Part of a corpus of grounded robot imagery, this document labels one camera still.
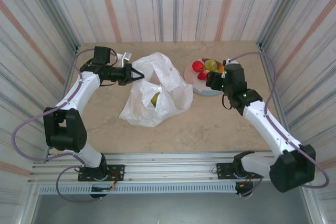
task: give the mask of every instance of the green apple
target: green apple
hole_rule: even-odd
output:
[[[204,63],[204,68],[209,71],[215,71],[217,69],[217,63],[213,59],[207,60]]]
[[[158,101],[158,96],[159,96],[160,92],[156,93],[153,98],[151,99],[151,102],[153,103],[154,107],[156,106],[156,103]]]

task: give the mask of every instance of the floor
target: floor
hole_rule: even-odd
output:
[[[83,44],[81,50],[95,45],[108,46],[118,53],[129,51],[131,61],[153,52],[167,55],[175,67],[184,72],[185,67],[200,58],[227,58],[257,51],[254,41],[209,42],[144,42]],[[79,57],[82,66],[92,58],[92,52]],[[245,71],[248,88],[255,89],[266,100],[269,88],[256,55],[239,60]],[[82,115],[88,132],[88,141],[103,153],[128,152],[208,152],[268,150],[269,147],[252,125],[235,110],[222,107],[222,96],[206,97],[194,94],[191,108],[151,127],[133,126],[119,118],[130,93],[131,85],[125,87],[102,87],[95,91]],[[270,110],[275,114],[273,103]]]
[[[263,182],[250,198],[220,193],[137,194],[73,204],[57,195],[40,196],[33,224],[54,223],[308,224],[311,220],[301,189],[281,194],[270,182]]]

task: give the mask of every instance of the beige table surface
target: beige table surface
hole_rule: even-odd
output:
[[[221,42],[142,42],[83,44],[80,49],[107,46],[117,53],[132,53],[131,62],[161,52],[167,55],[183,76],[185,67],[199,58],[214,58],[219,62],[249,51],[256,51],[253,41]],[[86,52],[79,57],[82,66],[93,57]],[[269,88],[260,58],[247,56],[239,60],[249,88],[264,100]],[[74,73],[72,82],[77,78]],[[208,152],[268,150],[269,147],[254,127],[237,111],[222,107],[222,95],[207,97],[194,93],[191,108],[167,119],[156,127],[133,126],[119,119],[132,85],[98,88],[84,109],[82,119],[90,144],[102,153],[121,152]],[[275,114],[274,104],[270,110]]]

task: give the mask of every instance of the bowl of fruit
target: bowl of fruit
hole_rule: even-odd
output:
[[[184,70],[184,80],[193,86],[193,91],[202,95],[217,95],[221,91],[212,90],[205,85],[206,75],[209,72],[223,73],[224,66],[214,59],[199,59],[191,62]]]

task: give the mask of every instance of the table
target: table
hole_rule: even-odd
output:
[[[182,76],[185,67],[193,60],[213,58],[221,62],[258,50],[254,41],[100,43],[83,44],[80,50],[94,46],[110,47],[120,54],[131,52],[131,62],[161,52],[171,59]],[[92,57],[93,51],[84,53],[77,66],[82,66]],[[259,56],[246,56],[239,63],[244,68],[248,88],[255,89],[266,100],[270,90]],[[269,150],[267,143],[245,118],[236,110],[228,111],[222,107],[221,95],[207,97],[194,93],[188,111],[153,128],[133,126],[119,119],[131,86],[101,87],[84,109],[82,119],[88,141],[102,153]],[[269,108],[276,115],[273,102]]]

